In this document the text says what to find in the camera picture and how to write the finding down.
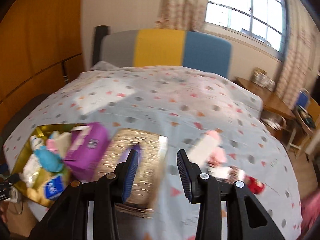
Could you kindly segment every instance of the window sill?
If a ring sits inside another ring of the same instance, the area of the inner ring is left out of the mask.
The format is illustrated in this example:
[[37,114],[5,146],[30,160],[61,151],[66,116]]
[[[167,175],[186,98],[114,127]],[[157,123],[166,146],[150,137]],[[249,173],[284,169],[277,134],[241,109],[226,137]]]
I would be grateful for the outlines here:
[[267,44],[259,41],[249,35],[244,33],[237,32],[235,30],[231,30],[229,28],[225,28],[219,25],[211,24],[208,22],[204,23],[204,33],[212,34],[221,38],[225,38],[227,40],[232,40],[249,46],[255,50],[260,51],[261,53],[272,57],[275,60],[281,62],[283,60],[283,54],[277,51],[276,49],[268,46]]

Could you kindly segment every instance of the headboard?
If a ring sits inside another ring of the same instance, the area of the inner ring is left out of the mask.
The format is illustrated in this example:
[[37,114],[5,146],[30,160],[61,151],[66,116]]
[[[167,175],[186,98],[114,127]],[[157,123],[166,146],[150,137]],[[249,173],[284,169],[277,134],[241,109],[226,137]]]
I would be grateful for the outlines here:
[[228,77],[231,44],[222,38],[169,29],[108,34],[108,26],[96,27],[92,65],[103,60],[117,67],[185,66]]

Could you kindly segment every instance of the black headboard post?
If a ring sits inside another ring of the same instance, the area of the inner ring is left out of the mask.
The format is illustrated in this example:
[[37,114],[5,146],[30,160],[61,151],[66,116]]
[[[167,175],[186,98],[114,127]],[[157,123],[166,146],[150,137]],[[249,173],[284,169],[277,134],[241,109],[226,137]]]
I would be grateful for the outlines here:
[[101,42],[104,36],[109,35],[109,31],[109,26],[100,25],[95,27],[91,66],[94,66],[100,61]]

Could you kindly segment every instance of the metal bolt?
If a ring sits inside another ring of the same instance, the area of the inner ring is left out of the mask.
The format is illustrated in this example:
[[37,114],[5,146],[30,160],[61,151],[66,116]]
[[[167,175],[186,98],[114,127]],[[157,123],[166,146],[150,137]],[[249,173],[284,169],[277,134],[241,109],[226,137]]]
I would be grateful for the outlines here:
[[201,173],[200,178],[201,179],[209,179],[209,174],[208,173]]
[[239,188],[244,187],[244,183],[241,180],[236,181],[236,186]]
[[72,187],[78,187],[80,185],[80,181],[79,180],[74,180],[73,182],[71,182],[71,186]]
[[110,172],[107,174],[107,179],[114,179],[116,177],[116,174],[114,174],[113,172]]

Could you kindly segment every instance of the window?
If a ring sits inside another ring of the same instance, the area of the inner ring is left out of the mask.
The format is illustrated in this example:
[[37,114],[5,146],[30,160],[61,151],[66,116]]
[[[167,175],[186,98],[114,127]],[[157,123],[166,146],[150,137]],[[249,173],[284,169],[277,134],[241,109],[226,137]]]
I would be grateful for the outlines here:
[[205,21],[247,34],[283,51],[284,0],[208,0]]

